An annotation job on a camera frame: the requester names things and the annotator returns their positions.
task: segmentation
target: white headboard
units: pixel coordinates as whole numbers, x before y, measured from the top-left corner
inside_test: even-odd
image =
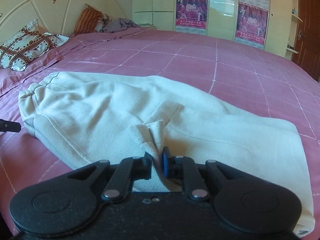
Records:
[[[41,32],[69,37],[85,3],[111,19],[124,17],[116,0],[0,0],[0,44],[33,19]]]

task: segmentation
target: orange pillow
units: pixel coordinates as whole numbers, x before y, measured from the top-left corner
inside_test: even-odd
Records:
[[[80,17],[76,23],[76,27],[73,31],[72,37],[83,33],[94,33],[97,23],[102,17],[102,12],[97,11],[89,4],[85,4],[86,8],[80,14]]]

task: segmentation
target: shelf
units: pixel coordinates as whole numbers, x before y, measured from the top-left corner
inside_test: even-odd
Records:
[[[298,16],[294,15],[293,13],[292,13],[292,18],[291,18],[291,20],[294,21],[294,22],[296,22],[296,23],[298,23],[299,21],[300,21],[301,23],[303,23],[303,21],[302,21]]]
[[[289,51],[291,51],[291,52],[293,52],[293,53],[295,53],[295,54],[299,54],[299,52],[297,52],[297,51],[295,51],[295,50],[293,50],[293,49],[287,48],[287,50],[289,50]]]

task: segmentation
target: pink poster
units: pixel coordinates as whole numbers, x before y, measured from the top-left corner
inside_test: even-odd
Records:
[[[264,46],[267,31],[267,22],[267,10],[240,2],[236,30],[236,41],[237,38],[240,38]]]
[[[208,0],[177,0],[177,27],[207,29]]]

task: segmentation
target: wooden door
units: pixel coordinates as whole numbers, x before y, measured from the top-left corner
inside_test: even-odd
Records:
[[[313,79],[320,79],[320,0],[299,0],[299,17],[295,54],[292,61]]]

